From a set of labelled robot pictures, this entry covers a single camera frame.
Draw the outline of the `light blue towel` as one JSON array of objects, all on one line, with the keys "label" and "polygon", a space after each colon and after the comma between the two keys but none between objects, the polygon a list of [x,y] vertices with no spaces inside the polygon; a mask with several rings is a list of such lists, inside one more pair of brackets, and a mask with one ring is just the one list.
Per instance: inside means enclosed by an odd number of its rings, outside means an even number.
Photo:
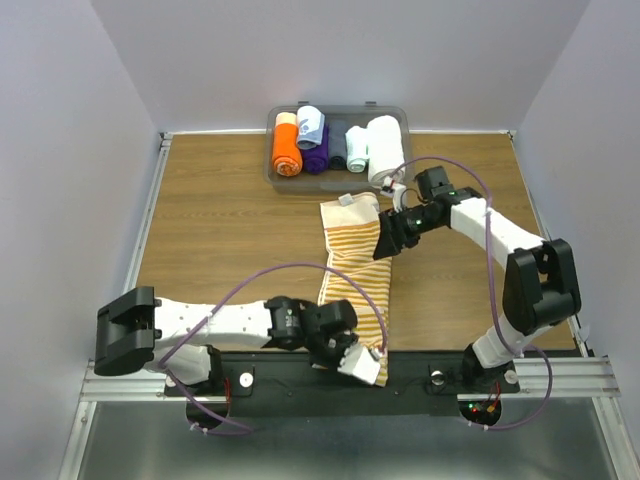
[{"label": "light blue towel", "polygon": [[296,112],[298,135],[296,145],[300,150],[310,150],[322,143],[325,116],[315,106],[303,105]]}]

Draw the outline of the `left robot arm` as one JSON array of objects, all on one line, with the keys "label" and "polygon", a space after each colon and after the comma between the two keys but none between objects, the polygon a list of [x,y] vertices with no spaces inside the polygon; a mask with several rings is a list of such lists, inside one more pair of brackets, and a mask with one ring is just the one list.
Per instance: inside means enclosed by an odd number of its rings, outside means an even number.
[{"label": "left robot arm", "polygon": [[136,287],[97,313],[94,372],[116,377],[140,370],[171,372],[199,393],[222,382],[219,347],[306,349],[314,365],[337,370],[358,343],[357,315],[347,300],[319,306],[276,296],[218,307],[160,298]]}]

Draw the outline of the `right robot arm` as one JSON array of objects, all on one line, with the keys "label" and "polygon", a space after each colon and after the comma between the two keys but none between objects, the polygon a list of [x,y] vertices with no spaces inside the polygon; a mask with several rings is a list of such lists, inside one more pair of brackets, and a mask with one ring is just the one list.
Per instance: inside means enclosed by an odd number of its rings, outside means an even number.
[{"label": "right robot arm", "polygon": [[422,234],[447,227],[479,245],[487,266],[500,266],[504,285],[490,294],[494,317],[487,332],[463,352],[460,378],[482,390],[538,336],[579,312],[579,291],[571,246],[530,233],[489,204],[471,187],[456,188],[442,167],[416,177],[420,203],[409,207],[406,186],[393,176],[381,184],[393,206],[379,215],[380,236],[373,257],[380,260],[415,247]]}]

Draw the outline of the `yellow striped towel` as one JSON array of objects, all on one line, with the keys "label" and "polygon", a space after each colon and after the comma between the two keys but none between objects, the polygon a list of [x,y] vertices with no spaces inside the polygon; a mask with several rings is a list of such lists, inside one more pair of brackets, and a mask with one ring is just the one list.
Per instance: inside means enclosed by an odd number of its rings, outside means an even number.
[{"label": "yellow striped towel", "polygon": [[380,235],[380,206],[372,193],[345,194],[320,205],[328,254],[318,302],[347,300],[354,307],[358,343],[376,349],[381,370],[374,384],[388,381],[389,304],[392,260],[374,260]]}]

